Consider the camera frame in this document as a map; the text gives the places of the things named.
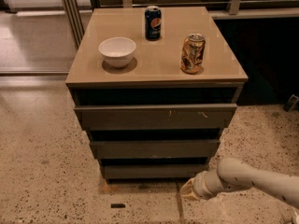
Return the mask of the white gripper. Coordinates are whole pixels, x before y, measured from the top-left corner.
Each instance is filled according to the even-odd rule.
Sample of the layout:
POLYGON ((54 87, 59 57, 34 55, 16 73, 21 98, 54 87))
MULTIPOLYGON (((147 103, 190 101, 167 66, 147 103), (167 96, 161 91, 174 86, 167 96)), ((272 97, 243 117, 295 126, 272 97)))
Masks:
POLYGON ((180 189, 184 199, 209 200, 224 191, 223 183, 215 170, 204 171, 190 178, 180 189))

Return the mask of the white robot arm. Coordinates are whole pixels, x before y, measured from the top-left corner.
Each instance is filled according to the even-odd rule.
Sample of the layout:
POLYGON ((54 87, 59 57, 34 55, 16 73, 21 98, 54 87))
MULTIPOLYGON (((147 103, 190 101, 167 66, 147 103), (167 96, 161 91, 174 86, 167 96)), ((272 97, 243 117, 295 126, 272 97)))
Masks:
POLYGON ((299 177, 256 169, 235 158, 221 160, 214 170, 189 179, 181 188, 183 198, 209 200, 223 192, 256 188, 299 208, 299 177))

